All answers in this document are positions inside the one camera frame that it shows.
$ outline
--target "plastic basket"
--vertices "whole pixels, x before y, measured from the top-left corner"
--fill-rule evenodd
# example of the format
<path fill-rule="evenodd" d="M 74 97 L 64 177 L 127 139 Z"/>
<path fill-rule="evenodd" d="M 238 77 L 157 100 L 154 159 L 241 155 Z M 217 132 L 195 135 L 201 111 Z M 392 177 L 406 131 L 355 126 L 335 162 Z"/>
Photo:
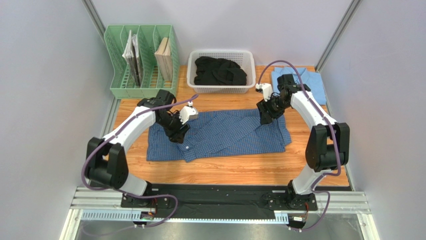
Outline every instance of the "plastic basket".
<path fill-rule="evenodd" d="M 128 65 L 122 57 L 130 30 L 132 33 L 137 33 L 138 37 L 139 56 L 143 67 L 140 87 L 136 86 L 135 80 L 129 73 Z M 171 41 L 172 81 L 164 81 L 154 56 L 163 38 L 169 38 Z M 151 98 L 155 97 L 160 89 L 176 95 L 180 63 L 172 25 L 109 25 L 104 39 L 114 67 L 114 77 L 109 89 L 117 99 Z"/>
<path fill-rule="evenodd" d="M 195 61 L 199 57 L 212 57 L 216 59 L 227 59 L 236 62 L 247 74 L 247 85 L 245 86 L 217 86 L 217 85 L 195 85 L 194 78 L 197 76 L 197 66 Z M 256 69 L 253 54 L 245 50 L 196 50 L 191 52 L 188 60 L 188 71 L 186 72 L 186 82 L 199 94 L 245 94 L 247 90 L 256 84 Z"/>

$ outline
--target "wooden table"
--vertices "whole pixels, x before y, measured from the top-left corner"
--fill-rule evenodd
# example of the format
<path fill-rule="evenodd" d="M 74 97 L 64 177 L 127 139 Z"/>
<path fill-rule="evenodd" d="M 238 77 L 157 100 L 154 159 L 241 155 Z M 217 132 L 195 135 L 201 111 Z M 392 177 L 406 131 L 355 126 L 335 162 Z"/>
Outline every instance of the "wooden table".
<path fill-rule="evenodd" d="M 265 66 L 256 66 L 259 77 Z M 270 67 L 262 82 L 271 81 Z M 177 100 L 189 99 L 195 94 L 187 85 L 187 66 L 181 66 Z M 217 110 L 255 109 L 262 95 L 249 89 L 246 94 L 200 94 L 194 100 L 199 112 Z M 114 128 L 118 127 L 134 110 L 139 99 L 121 100 Z M 145 131 L 131 146 L 126 157 L 129 171 L 151 183 L 169 184 L 225 184 L 225 185 L 287 185 L 301 172 L 306 164 L 305 148 L 310 129 L 294 109 L 285 111 L 285 121 L 292 143 L 285 152 L 200 158 L 186 163 L 179 161 L 147 161 L 148 131 Z M 345 171 L 339 177 L 326 177 L 321 185 L 348 186 Z"/>

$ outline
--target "green plastic divider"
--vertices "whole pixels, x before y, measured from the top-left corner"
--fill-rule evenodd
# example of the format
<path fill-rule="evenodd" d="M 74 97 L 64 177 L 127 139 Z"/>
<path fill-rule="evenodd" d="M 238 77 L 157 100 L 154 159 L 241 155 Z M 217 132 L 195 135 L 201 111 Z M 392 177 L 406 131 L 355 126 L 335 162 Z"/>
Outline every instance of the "green plastic divider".
<path fill-rule="evenodd" d="M 137 33 L 139 56 L 143 67 L 143 78 L 140 87 L 137 87 L 129 68 L 122 57 L 129 37 L 129 31 Z M 164 81 L 154 53 L 163 38 L 171 41 L 171 59 L 173 63 L 172 81 Z M 160 89 L 176 95 L 178 89 L 179 56 L 172 25 L 109 25 L 104 35 L 108 49 L 114 77 L 111 83 L 111 92 L 117 99 L 141 99 L 155 97 Z"/>

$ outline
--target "garment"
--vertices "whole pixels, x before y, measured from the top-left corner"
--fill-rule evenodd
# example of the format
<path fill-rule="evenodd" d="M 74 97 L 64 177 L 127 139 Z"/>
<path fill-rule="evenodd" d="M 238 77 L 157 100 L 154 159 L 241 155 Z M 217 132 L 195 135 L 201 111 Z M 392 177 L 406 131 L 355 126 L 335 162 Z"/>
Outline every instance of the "garment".
<path fill-rule="evenodd" d="M 247 74 L 231 60 L 201 56 L 195 60 L 195 85 L 247 85 Z"/>
<path fill-rule="evenodd" d="M 306 84 L 313 95 L 313 98 L 316 100 L 316 102 L 320 105 L 326 104 L 326 93 L 324 91 L 323 86 L 323 79 L 321 78 L 321 74 L 317 72 L 311 72 L 306 69 L 306 67 L 297 67 L 297 71 L 299 72 L 302 81 L 304 84 Z M 271 76 L 272 76 L 272 87 L 273 91 L 276 93 L 279 93 L 278 91 L 278 78 L 281 77 L 283 74 L 292 74 L 294 81 L 297 84 L 300 84 L 298 75 L 291 67 L 275 67 L 273 70 Z"/>
<path fill-rule="evenodd" d="M 190 162 L 199 158 L 278 153 L 292 142 L 284 116 L 261 125 L 257 109 L 200 112 L 188 124 L 183 144 L 170 142 L 160 125 L 152 125 L 146 160 Z"/>

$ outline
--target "white laundry basket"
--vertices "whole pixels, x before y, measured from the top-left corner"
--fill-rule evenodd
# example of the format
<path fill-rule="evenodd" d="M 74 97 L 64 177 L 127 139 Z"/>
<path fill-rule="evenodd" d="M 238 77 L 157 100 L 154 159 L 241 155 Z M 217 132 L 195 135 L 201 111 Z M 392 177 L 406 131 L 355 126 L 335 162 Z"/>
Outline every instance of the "white laundry basket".
<path fill-rule="evenodd" d="M 216 59 L 227 59 L 236 62 L 247 74 L 247 85 L 245 86 L 222 86 L 222 85 L 195 85 L 194 78 L 197 76 L 197 65 L 195 61 L 199 57 L 212 57 Z M 195 50 L 189 55 L 186 82 L 198 94 L 245 94 L 247 90 L 256 84 L 256 69 L 253 54 L 245 50 Z"/>

